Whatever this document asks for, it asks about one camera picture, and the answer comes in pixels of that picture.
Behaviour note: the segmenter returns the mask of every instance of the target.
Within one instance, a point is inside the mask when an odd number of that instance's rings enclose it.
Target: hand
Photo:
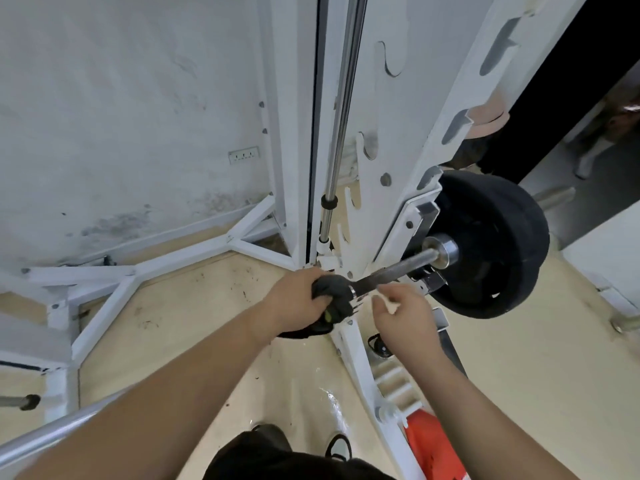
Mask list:
[[[285,274],[262,300],[275,338],[284,331],[300,330],[320,318],[332,297],[311,299],[311,284],[324,274],[318,267]]]
[[[382,298],[373,296],[373,320],[380,336],[393,354],[407,367],[409,364],[437,362],[444,352],[438,338],[431,306],[411,285],[389,283],[378,291],[399,303],[390,314]]]

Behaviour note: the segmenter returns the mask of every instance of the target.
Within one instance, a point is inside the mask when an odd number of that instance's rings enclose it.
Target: weight plate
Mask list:
[[[542,209],[523,188],[501,177],[446,171],[440,183],[440,215],[429,234],[451,236],[460,258],[439,271],[447,284],[431,295],[468,317],[507,313],[531,294],[547,256]]]

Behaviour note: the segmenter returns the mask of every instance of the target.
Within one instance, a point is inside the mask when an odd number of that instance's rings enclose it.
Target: black pants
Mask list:
[[[284,451],[257,431],[241,433],[218,451],[203,480],[244,478],[393,480],[363,460],[338,461]]]

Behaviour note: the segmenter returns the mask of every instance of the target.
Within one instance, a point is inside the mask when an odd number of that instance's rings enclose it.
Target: black shoe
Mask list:
[[[260,433],[267,438],[270,444],[283,451],[293,451],[287,437],[275,424],[259,424],[251,431]]]
[[[347,461],[351,459],[351,443],[349,439],[342,433],[337,433],[329,441],[324,456],[338,461]]]

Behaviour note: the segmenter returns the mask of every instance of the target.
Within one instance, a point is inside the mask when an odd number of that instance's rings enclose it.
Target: electrical socket panel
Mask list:
[[[238,163],[239,161],[258,158],[259,156],[260,153],[258,151],[258,147],[252,146],[251,148],[245,148],[244,150],[229,152],[229,163]]]

